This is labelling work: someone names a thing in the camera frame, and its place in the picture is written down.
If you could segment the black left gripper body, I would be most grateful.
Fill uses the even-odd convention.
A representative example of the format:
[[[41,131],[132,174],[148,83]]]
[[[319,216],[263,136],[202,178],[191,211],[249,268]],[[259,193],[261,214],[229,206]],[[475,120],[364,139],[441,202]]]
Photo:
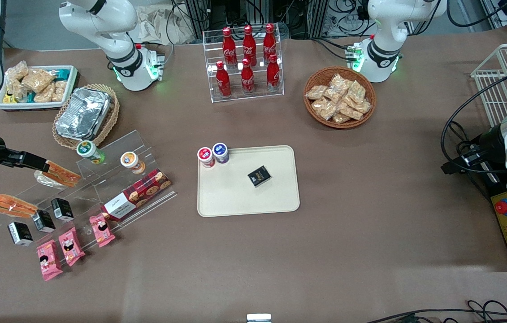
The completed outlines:
[[[477,170],[488,174],[507,172],[504,142],[501,125],[491,127],[477,137],[477,146],[481,156],[481,162],[477,164]]]

